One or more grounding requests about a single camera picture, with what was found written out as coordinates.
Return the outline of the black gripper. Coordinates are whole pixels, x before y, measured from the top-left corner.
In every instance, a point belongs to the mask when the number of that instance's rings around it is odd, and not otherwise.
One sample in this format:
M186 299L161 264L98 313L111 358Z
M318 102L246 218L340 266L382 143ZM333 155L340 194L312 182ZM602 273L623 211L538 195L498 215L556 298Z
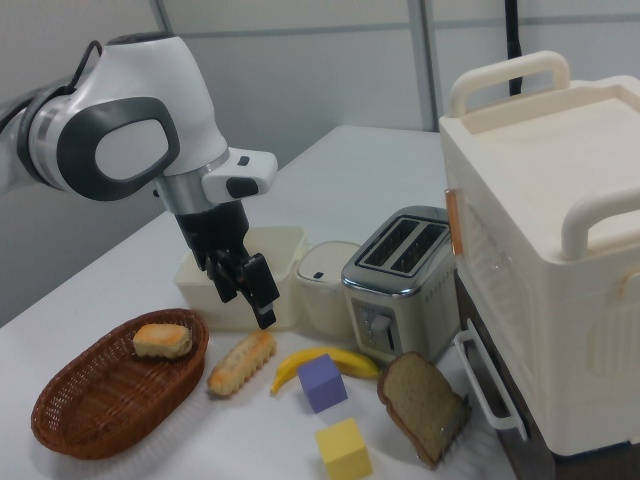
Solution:
M177 215L176 220L196 265L206 270L223 303L237 296L233 261L243 259L237 273L239 289L251 306L258 327L272 326L276 322L273 303L278 298L278 288L266 258L261 253L248 256L244 237L249 222L241 201L222 203L202 213Z

